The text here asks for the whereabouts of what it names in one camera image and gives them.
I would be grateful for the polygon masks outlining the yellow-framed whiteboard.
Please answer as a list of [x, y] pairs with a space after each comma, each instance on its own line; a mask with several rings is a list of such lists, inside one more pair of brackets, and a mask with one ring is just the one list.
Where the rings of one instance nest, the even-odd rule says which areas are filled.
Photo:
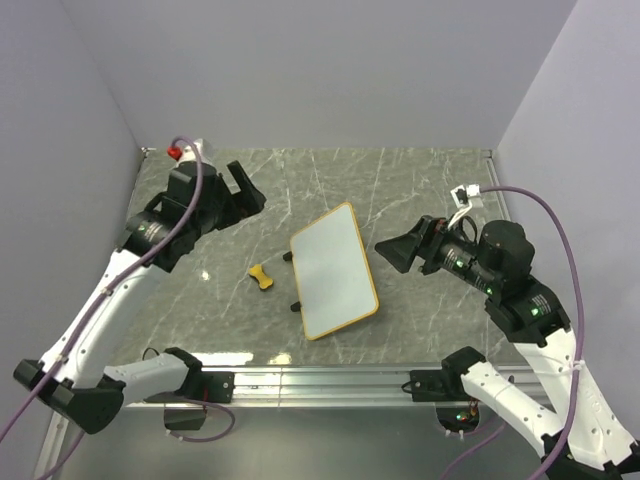
[[305, 338], [315, 341], [377, 313], [380, 306], [355, 210], [344, 202], [289, 241]]

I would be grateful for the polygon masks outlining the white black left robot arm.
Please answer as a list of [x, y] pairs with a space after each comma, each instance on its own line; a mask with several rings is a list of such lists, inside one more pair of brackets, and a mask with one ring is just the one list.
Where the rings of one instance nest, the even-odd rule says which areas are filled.
[[131, 403], [157, 395], [190, 402], [210, 391], [201, 361], [178, 347], [136, 363], [108, 362], [148, 297], [200, 238], [263, 210], [266, 198], [242, 165], [227, 168], [236, 193], [214, 166], [178, 162], [166, 189], [127, 221], [102, 279], [60, 340], [17, 365], [15, 379], [84, 433], [104, 430]]

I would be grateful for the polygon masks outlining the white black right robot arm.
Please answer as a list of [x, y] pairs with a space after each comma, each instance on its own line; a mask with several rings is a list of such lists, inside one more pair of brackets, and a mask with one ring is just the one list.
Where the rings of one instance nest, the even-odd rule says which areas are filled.
[[413, 398], [474, 399], [516, 430], [551, 479], [620, 479], [639, 470], [639, 442], [604, 399], [585, 363], [558, 297], [531, 273], [534, 246], [521, 225], [494, 220], [469, 239], [444, 218], [422, 217], [407, 233], [376, 244], [397, 271], [415, 259], [424, 275], [447, 271], [486, 296], [485, 311], [526, 360], [551, 404], [537, 403], [479, 351], [464, 347], [433, 375], [412, 372]]

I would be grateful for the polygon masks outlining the yellow bone-shaped eraser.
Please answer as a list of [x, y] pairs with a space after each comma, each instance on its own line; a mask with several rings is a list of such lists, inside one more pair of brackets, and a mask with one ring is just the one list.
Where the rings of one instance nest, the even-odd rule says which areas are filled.
[[248, 275], [256, 281], [261, 291], [268, 290], [274, 285], [274, 280], [266, 274], [262, 264], [255, 264], [250, 267]]

